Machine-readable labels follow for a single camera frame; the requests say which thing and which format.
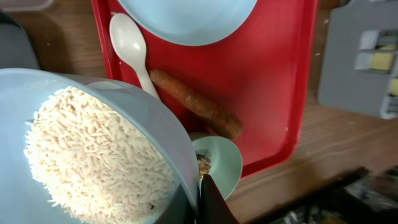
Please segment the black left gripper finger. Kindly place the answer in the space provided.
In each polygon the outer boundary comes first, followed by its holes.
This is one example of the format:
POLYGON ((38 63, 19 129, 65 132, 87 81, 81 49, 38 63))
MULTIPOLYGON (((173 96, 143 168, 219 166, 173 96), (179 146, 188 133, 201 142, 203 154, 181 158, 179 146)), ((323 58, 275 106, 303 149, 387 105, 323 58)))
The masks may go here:
POLYGON ((239 224, 214 180, 205 174, 201 180, 200 218, 202 224, 239 224))

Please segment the brown food scrap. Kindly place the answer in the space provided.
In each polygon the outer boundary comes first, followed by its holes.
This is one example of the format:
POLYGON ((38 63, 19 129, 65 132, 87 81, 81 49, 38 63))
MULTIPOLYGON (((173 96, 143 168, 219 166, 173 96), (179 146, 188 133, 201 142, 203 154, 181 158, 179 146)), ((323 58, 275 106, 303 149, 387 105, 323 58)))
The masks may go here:
POLYGON ((209 174, 211 169, 211 161, 204 155, 197 154, 197 163, 200 180, 203 179, 205 174, 209 174))

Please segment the mint green bowl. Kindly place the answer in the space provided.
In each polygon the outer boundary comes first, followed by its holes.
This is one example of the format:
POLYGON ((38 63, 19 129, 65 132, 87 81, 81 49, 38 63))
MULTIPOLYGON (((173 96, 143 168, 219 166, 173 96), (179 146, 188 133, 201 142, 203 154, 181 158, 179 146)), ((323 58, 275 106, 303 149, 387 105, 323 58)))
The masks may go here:
POLYGON ((224 199, 235 190, 243 171, 243 159, 238 147, 229 139, 205 133, 190 133, 195 154, 211 161, 208 175, 214 180, 224 199))

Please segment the pile of white rice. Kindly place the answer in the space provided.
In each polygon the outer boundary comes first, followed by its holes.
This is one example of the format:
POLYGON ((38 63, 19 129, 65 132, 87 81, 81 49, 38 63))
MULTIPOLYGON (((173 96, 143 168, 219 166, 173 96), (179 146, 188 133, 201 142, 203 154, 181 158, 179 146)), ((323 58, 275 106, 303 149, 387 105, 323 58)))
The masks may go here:
POLYGON ((45 100, 29 122, 26 156, 50 203, 85 223, 144 223, 160 215, 175 176, 126 118, 69 86, 45 100))

